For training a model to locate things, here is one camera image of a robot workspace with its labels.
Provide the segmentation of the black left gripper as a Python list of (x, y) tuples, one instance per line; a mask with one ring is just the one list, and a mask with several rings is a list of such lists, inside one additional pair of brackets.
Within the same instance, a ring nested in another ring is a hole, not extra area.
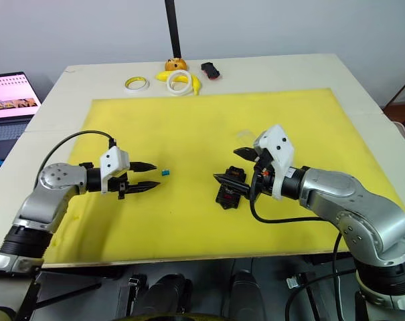
[[(130, 162), (129, 170), (135, 173), (142, 173), (152, 171), (157, 167), (150, 163), (144, 162)], [(130, 185), (127, 173), (119, 177), (112, 177), (108, 180), (108, 192), (116, 193), (118, 200), (125, 198), (126, 194), (143, 193), (160, 185), (160, 182), (155, 181), (142, 181), (137, 184)]]

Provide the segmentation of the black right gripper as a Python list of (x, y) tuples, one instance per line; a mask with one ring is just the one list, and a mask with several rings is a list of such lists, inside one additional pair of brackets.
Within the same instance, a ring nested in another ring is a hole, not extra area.
[(251, 185), (227, 174), (213, 174), (215, 180), (243, 197), (257, 198), (259, 194), (271, 196), (275, 176), (272, 155), (266, 149), (263, 149), (261, 154), (257, 154), (255, 149), (250, 147), (237, 148), (233, 153), (255, 163)]

